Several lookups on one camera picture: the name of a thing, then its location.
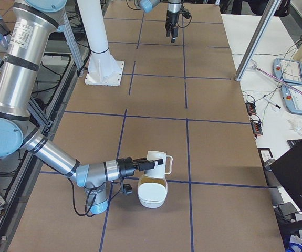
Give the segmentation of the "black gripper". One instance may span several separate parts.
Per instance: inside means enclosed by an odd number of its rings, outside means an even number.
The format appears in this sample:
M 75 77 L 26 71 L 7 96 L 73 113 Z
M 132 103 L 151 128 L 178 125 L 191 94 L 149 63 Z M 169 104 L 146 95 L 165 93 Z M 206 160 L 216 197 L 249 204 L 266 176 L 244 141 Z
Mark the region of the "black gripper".
M 166 36 L 170 37 L 171 35 L 171 43 L 175 43 L 178 36 L 178 27 L 176 26 L 178 22 L 178 15 L 178 12 L 171 12 L 169 10 L 166 12 Z
M 125 157 L 117 159 L 116 161 L 120 174 L 119 176 L 133 176 L 137 168 L 139 171 L 146 171 L 164 164 L 163 159 L 147 160 L 146 157 L 133 160 L 131 157 Z

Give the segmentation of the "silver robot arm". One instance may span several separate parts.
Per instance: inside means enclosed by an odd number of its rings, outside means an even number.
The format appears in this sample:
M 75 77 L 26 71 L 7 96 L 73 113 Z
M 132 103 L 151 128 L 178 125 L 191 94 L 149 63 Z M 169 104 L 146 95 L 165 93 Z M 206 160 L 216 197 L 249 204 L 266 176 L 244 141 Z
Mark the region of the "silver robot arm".
M 145 13 L 149 13 L 156 8 L 157 5 L 161 3 L 160 0 L 141 0 L 141 1 L 133 1 L 134 7 L 131 7 L 126 1 L 127 6 L 135 11 L 144 11 Z M 182 1 L 167 1 L 167 9 L 166 9 L 166 20 L 165 20 L 165 29 L 166 36 L 171 38 L 171 43 L 175 43 L 178 32 L 179 32 L 179 15 L 183 11 L 183 3 Z
M 159 168 L 164 160 L 126 157 L 81 165 L 41 133 L 40 127 L 47 127 L 48 119 L 33 95 L 49 36 L 63 32 L 78 70 L 83 70 L 86 63 L 67 21 L 65 6 L 65 1 L 14 2 L 16 23 L 0 66 L 0 158 L 27 150 L 85 190 L 84 214 L 92 217 L 108 207 L 107 182 L 118 182 L 121 192 L 129 194 L 131 186 L 123 182 L 126 177 L 135 171 Z

